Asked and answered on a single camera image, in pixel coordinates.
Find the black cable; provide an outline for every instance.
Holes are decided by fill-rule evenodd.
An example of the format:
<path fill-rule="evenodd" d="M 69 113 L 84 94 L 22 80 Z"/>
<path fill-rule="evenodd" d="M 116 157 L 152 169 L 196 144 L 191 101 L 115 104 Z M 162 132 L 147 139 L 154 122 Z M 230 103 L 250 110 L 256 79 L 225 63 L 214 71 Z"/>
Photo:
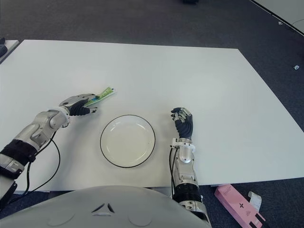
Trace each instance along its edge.
<path fill-rule="evenodd" d="M 172 155 L 173 148 L 171 147 L 170 153 L 169 153 L 169 169 L 170 169 L 170 175 L 171 175 L 171 191 L 172 191 L 172 197 L 173 197 L 173 175 L 172 175 L 172 168 L 171 168 L 171 155 Z"/>
<path fill-rule="evenodd" d="M 57 173 L 57 171 L 58 171 L 58 169 L 59 169 L 59 166 L 60 166 L 61 156 L 60 156 L 60 151 L 59 151 L 59 149 L 58 149 L 56 143 L 53 141 L 53 138 L 54 138 L 55 133 L 53 134 L 53 136 L 52 136 L 52 138 L 50 139 L 50 141 L 47 143 L 47 145 L 46 145 L 42 150 L 44 150 L 44 149 L 50 144 L 50 142 L 53 142 L 53 144 L 56 146 L 56 149 L 57 149 L 57 151 L 58 151 L 58 166 L 57 166 L 57 168 L 56 168 L 56 171 L 54 172 L 54 174 L 53 174 L 46 182 L 44 182 L 43 184 L 41 184 L 40 186 L 38 186 L 38 187 L 35 188 L 34 190 L 32 190 L 32 191 L 30 191 L 30 192 L 28 192 L 28 193 L 26 193 L 26 194 L 23 194 L 22 196 L 20 196 L 20 197 L 18 197 L 18 198 L 16 198 L 16 199 L 11 200 L 11 202 L 9 202 L 8 204 L 11 204 L 11 203 L 13 203 L 13 202 L 16 202 L 17 200 L 19 200 L 19 199 L 21 199 L 21 198 L 23 198 L 23 197 L 25 197 L 25 196 L 28 196 L 29 194 L 33 193 L 33 192 L 36 191 L 37 189 L 39 189 L 39 188 L 41 188 L 42 186 L 46 185 L 46 184 L 47 184 L 51 179 L 53 179 L 53 177 L 56 175 L 56 173 Z"/>
<path fill-rule="evenodd" d="M 45 147 L 43 147 L 42 149 L 40 149 L 40 150 L 35 154 L 35 157 L 36 157 L 38 154 L 40 154 L 41 152 L 43 152 L 45 148 L 48 147 L 48 145 L 51 143 L 51 141 L 53 141 L 53 138 L 55 137 L 55 134 L 56 134 L 56 132 L 54 132 L 54 134 L 52 135 L 52 137 L 50 138 L 50 140 L 48 141 L 48 143 L 45 145 Z"/>
<path fill-rule="evenodd" d="M 29 191 L 29 169 L 31 166 L 31 162 L 28 164 L 28 169 L 27 169 L 27 188 L 25 189 L 24 193 L 22 194 L 22 196 L 24 196 L 25 194 L 27 194 L 27 192 Z"/>
<path fill-rule="evenodd" d="M 38 154 L 40 154 L 45 148 L 47 148 L 47 146 L 49 146 L 49 144 L 51 143 L 51 141 L 52 141 L 53 138 L 55 137 L 55 134 L 56 134 L 56 132 L 53 133 L 53 135 L 52 135 L 52 137 L 50 138 L 50 140 L 48 141 L 48 143 L 47 143 L 42 149 L 40 149 L 37 153 L 35 153 L 35 157 L 36 157 Z M 8 204 L 11 204 L 11 203 L 13 203 L 13 202 L 16 202 L 17 200 L 19 200 L 19 198 L 24 197 L 24 196 L 27 194 L 27 192 L 29 191 L 29 169 L 30 169 L 31 164 L 32 164 L 32 162 L 30 162 L 30 163 L 28 164 L 28 168 L 27 168 L 27 188 L 25 189 L 24 193 L 23 193 L 20 197 L 15 198 L 15 199 L 12 199 Z"/>
<path fill-rule="evenodd" d="M 172 150 L 173 150 L 173 148 L 171 148 L 170 154 L 169 154 L 169 168 L 170 168 L 170 173 L 171 173 L 171 191 L 172 191 L 172 197 L 173 197 L 173 189 L 175 190 L 175 182 L 174 182 L 174 178 L 173 178 L 173 167 L 174 167 L 174 162 L 175 162 L 175 156 L 177 153 L 177 148 L 175 148 L 175 154 L 174 154 L 173 162 L 171 165 Z"/>

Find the gray carpet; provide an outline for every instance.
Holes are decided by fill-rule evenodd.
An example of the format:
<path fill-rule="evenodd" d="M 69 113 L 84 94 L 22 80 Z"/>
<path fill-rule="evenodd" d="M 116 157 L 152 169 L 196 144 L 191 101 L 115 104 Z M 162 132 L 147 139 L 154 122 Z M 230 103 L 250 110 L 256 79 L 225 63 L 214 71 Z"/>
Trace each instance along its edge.
<path fill-rule="evenodd" d="M 304 129 L 304 38 L 249 0 L 1 0 L 0 36 L 238 48 Z M 271 227 L 304 227 L 304 179 L 236 184 L 262 196 Z M 202 187 L 213 228 L 240 227 Z M 48 198 L 34 193 L 1 217 Z"/>

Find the white label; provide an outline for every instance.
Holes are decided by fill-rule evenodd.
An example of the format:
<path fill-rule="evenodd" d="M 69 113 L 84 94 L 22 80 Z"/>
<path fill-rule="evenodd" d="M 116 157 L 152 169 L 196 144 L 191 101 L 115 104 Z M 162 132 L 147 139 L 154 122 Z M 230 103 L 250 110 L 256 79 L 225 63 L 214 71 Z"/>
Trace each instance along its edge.
<path fill-rule="evenodd" d="M 262 198 L 252 191 L 248 193 L 248 196 L 250 197 L 249 203 L 259 212 L 262 204 Z"/>

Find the pink package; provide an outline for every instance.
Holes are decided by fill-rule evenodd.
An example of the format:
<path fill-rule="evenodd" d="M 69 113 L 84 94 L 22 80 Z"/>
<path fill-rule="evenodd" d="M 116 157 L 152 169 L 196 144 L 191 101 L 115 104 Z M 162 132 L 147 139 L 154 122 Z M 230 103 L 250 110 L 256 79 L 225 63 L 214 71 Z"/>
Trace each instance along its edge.
<path fill-rule="evenodd" d="M 242 228 L 261 228 L 265 219 L 231 185 L 218 186 L 214 195 Z"/>

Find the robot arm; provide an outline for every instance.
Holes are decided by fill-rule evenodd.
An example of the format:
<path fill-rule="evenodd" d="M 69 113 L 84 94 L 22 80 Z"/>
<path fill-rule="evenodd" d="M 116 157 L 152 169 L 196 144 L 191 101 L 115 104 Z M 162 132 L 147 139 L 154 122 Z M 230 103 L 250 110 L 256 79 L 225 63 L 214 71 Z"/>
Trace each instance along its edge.
<path fill-rule="evenodd" d="M 94 94 L 73 96 L 58 107 L 39 113 L 34 121 L 26 126 L 0 152 L 0 209 L 3 208 L 17 188 L 15 179 L 24 167 L 33 162 L 41 147 L 47 143 L 60 127 L 67 127 L 70 116 L 95 113 L 97 108 L 84 107 Z"/>
<path fill-rule="evenodd" d="M 211 227 L 193 168 L 195 146 L 191 141 L 192 114 L 186 108 L 174 108 L 172 113 L 180 135 L 179 139 L 173 138 L 170 152 L 170 171 L 174 188 L 172 198 Z"/>

